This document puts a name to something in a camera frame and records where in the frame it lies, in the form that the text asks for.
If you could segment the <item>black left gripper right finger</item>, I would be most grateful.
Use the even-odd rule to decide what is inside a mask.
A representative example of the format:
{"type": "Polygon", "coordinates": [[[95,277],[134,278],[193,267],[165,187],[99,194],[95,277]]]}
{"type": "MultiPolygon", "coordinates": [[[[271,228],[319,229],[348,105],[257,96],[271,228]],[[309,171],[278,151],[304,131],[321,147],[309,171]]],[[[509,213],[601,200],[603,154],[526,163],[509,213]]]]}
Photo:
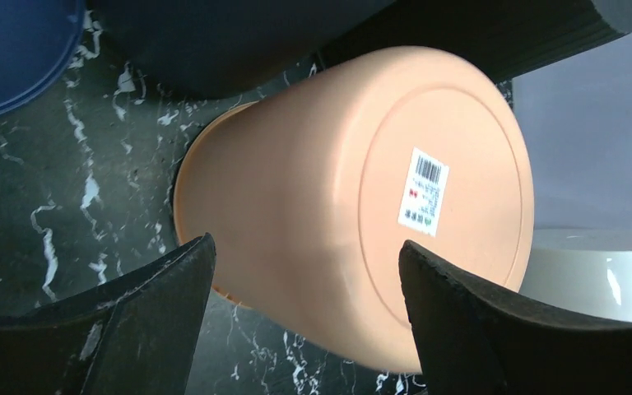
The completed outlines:
{"type": "Polygon", "coordinates": [[[430,394],[632,394],[632,323],[558,308],[406,241],[399,275],[430,394]]]}

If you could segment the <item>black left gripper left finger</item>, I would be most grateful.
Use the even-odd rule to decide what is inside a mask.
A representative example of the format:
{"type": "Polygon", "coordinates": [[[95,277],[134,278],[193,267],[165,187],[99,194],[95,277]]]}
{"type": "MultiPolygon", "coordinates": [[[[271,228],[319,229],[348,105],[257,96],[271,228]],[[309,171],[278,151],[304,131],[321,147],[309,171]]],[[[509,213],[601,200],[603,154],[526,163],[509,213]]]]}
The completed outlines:
{"type": "Polygon", "coordinates": [[[211,235],[80,294],[0,317],[0,394],[182,394],[216,264],[211,235]]]}

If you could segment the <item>orange plastic bucket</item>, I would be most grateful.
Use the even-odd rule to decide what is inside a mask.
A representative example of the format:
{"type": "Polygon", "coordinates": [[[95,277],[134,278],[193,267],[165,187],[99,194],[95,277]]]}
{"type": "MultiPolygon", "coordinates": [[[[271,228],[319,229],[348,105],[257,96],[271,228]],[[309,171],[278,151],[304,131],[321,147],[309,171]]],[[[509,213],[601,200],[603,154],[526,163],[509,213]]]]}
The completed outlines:
{"type": "Polygon", "coordinates": [[[215,240],[225,298],[342,358],[417,373],[403,244],[518,290],[534,193],[495,84],[457,55],[404,46],[216,118],[182,161],[173,211],[181,243],[215,240]]]}

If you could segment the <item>dark navy plastic bucket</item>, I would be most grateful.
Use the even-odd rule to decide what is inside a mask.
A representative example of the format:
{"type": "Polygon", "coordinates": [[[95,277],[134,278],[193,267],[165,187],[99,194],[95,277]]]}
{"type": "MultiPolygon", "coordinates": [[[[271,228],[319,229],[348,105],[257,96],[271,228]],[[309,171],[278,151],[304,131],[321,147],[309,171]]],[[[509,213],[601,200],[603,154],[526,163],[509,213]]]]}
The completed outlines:
{"type": "Polygon", "coordinates": [[[355,0],[108,0],[91,6],[130,63],[216,99],[248,91],[389,6],[355,0]]]}

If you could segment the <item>black ribbed plastic bucket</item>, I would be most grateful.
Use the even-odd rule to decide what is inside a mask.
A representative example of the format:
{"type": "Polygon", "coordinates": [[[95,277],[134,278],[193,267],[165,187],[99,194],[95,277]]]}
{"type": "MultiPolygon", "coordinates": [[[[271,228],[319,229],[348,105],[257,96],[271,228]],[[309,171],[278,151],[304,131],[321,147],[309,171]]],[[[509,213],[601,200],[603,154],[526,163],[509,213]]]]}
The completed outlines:
{"type": "Polygon", "coordinates": [[[501,82],[632,33],[632,0],[396,1],[322,47],[324,67],[394,46],[454,53],[501,82]]]}

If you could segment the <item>light blue plastic bucket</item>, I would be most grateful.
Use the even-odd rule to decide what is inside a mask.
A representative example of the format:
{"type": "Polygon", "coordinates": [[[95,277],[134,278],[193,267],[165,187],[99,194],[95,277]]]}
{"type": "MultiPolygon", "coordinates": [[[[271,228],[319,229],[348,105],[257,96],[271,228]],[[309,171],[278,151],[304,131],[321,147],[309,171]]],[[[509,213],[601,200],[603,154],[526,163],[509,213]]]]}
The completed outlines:
{"type": "Polygon", "coordinates": [[[83,1],[0,0],[0,115],[60,77],[81,41],[85,15],[83,1]]]}

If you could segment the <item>white orange lidded bin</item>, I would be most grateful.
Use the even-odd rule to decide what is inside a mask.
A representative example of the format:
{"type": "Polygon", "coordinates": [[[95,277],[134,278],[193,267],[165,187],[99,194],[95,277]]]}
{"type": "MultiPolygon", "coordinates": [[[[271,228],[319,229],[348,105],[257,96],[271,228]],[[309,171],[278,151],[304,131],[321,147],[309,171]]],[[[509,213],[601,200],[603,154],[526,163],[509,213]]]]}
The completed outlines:
{"type": "Polygon", "coordinates": [[[562,309],[632,322],[632,230],[536,230],[519,292],[562,309]]]}

